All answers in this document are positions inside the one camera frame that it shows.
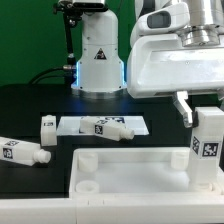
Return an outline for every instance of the bottle cap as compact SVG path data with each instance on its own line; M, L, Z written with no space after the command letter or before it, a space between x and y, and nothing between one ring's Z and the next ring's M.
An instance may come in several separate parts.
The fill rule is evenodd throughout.
M122 128L120 135L121 135L121 138L124 138L124 139L133 139L135 136L135 132L128 128Z
M48 163L51 160L51 153L43 149L38 150L34 153L34 160L40 163Z

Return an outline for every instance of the white robot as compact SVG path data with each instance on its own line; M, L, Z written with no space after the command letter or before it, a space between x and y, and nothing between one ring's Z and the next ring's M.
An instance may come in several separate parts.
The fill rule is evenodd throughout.
M68 26L82 20L82 57L76 63L75 95L108 99L126 92L124 63L118 56L118 20L105 0L60 0L59 11L66 21L67 43L72 42ZM72 44L68 47L74 57Z
M131 34L128 92L134 98L173 97L185 127L193 127L188 164L191 184L193 188L208 186L217 177L224 113L214 107L192 112L185 100L188 93L218 93L223 99L223 1L135 3L137 22Z
M136 17L151 0L136 0ZM138 18L131 35L128 92L134 98L174 96L193 124L188 94L218 93L224 87L224 18L221 0L154 1L156 11Z

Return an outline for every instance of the black cable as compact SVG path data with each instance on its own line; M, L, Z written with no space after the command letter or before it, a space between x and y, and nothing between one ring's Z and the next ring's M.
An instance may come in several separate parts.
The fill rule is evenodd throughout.
M37 74L36 76L34 76L30 81L29 81L29 84L33 84L36 80L38 80L40 77L48 74L48 73L51 73L51 72L55 72L55 71L63 71L63 67L58 67L58 68L50 68L50 69L47 69L39 74Z
M44 76L44 77L41 77L39 78L38 80L35 81L35 83L33 84L38 84L41 80L43 79L50 79L50 78L65 78L65 77L70 77L71 75L66 75L66 74L63 74L63 75L49 75L49 76Z
M122 6L123 2L124 2L124 0L120 0L120 4L119 4L118 9L117 9L117 12L116 12L116 15L117 16L120 14L121 6Z

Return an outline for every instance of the black table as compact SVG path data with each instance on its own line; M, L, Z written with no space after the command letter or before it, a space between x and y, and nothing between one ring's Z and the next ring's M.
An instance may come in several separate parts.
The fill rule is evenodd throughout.
M196 106L220 106L215 96L193 96ZM49 164L32 167L0 161L0 199L68 197L73 151L77 148L189 146L191 129L171 98L80 99L63 85L8 85L0 88L0 136L40 143L41 117L143 116L150 135L115 142L96 136L60 136Z

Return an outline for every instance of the metal screw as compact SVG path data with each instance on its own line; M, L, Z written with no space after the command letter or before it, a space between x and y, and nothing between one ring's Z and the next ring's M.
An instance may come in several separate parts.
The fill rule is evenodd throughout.
M72 26L75 26L76 25L76 22L73 21L73 20L69 20L69 24L72 25Z
M71 9L71 8L73 7L73 5L72 5L72 4L68 4L67 7L68 7L69 9Z
M205 42L201 42L201 43L199 44L199 46L204 46L204 45L206 45Z

